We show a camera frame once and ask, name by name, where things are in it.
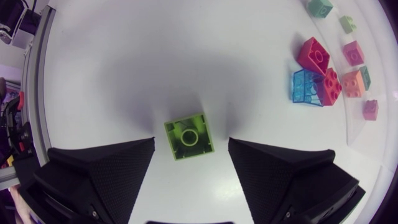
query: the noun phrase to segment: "lime green block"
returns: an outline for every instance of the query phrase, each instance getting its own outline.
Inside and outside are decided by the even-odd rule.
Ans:
[[[164,126],[175,160],[214,152],[204,114],[169,121]]]
[[[368,67],[363,66],[363,67],[359,68],[359,70],[361,71],[363,83],[365,84],[365,90],[368,91],[369,87],[371,86],[371,77],[368,72]]]
[[[346,34],[349,34],[352,31],[356,30],[356,25],[354,24],[354,20],[350,16],[341,17],[340,24],[343,27]]]
[[[326,18],[333,9],[333,5],[329,0],[312,0],[307,7],[311,14],[317,18]]]

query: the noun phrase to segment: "orange lego block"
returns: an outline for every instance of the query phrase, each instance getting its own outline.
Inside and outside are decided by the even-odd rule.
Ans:
[[[343,86],[347,97],[362,97],[365,92],[361,71],[349,72],[343,75]]]

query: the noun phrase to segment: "clear blue lego block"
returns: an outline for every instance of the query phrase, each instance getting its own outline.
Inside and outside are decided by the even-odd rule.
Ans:
[[[293,103],[323,106],[323,75],[303,69],[293,75]]]

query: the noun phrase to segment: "white tabletop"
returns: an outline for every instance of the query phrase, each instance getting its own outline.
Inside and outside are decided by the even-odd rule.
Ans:
[[[354,223],[365,206],[372,213],[382,200],[383,194],[371,197],[377,178],[384,188],[391,181],[396,160],[386,165],[384,157],[396,145],[386,136],[397,126],[388,122],[385,72],[391,67],[377,51],[378,37],[368,35],[373,25],[363,11],[369,8],[353,7],[354,0],[333,3],[321,21],[308,15],[305,1],[292,0],[59,2],[44,76],[51,145],[81,149],[155,136],[130,223],[252,223],[229,136],[333,149],[335,164],[367,192],[346,220]],[[380,7],[370,10],[382,15]],[[336,25],[343,13],[354,18],[355,34]],[[358,39],[372,78],[366,98],[379,101],[377,121],[355,123],[342,95],[323,108],[291,102],[291,75],[300,70],[295,58],[312,36],[330,51],[330,67],[338,72],[347,69],[338,50]],[[215,153],[174,161],[164,122],[197,112],[206,114]],[[348,124],[359,128],[352,141]]]

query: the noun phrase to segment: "black mesh fabric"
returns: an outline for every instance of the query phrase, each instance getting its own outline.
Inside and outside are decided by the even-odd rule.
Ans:
[[[128,223],[153,153],[150,139],[90,164],[93,186],[115,224]]]
[[[254,223],[270,223],[292,179],[289,163],[234,139],[228,147]]]

